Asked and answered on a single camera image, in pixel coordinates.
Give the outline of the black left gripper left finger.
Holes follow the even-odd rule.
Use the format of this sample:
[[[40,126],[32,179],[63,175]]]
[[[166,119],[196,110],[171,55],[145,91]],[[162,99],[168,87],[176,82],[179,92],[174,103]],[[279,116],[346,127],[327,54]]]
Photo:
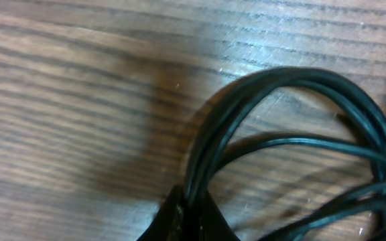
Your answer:
[[[137,241],[179,240],[184,209],[182,188],[175,185],[162,204],[152,223]]]

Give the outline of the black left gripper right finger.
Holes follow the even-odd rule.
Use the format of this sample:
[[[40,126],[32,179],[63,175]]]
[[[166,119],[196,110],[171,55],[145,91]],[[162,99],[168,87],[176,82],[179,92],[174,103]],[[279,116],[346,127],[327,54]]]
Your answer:
[[[203,241],[240,241],[231,230],[209,192],[202,202],[200,239]]]

